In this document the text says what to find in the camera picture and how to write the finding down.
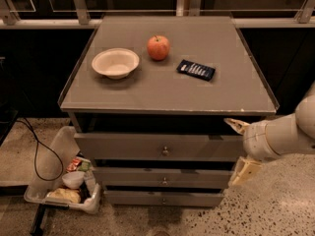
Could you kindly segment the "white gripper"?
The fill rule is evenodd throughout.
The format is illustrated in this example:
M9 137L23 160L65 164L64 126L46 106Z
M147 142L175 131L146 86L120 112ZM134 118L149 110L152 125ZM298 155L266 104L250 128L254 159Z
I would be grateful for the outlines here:
M267 141L267 121L254 122L250 125L247 122L233 118L224 118L223 121L237 134L244 134L243 147L250 156L239 157L228 182L229 187L242 185L254 177L262 168L260 161L271 161L281 157L271 148Z

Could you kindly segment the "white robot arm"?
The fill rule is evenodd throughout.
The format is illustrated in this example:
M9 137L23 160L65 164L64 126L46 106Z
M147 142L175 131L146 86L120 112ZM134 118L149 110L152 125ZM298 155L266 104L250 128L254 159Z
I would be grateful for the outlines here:
M228 183L241 185L255 176L264 162L287 154L315 153L315 83L292 114L251 124L232 118L223 121L242 136L247 156L237 160Z

